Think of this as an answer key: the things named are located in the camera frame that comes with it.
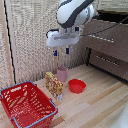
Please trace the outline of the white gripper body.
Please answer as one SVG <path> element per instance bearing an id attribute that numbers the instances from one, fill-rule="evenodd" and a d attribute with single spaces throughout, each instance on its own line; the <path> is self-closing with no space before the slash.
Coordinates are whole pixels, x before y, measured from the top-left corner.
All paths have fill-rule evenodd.
<path id="1" fill-rule="evenodd" d="M 47 32 L 46 36 L 46 44 L 49 47 L 76 44 L 80 38 L 80 28 L 68 28 L 64 29 L 63 32 L 60 32 L 59 29 L 52 29 Z"/>

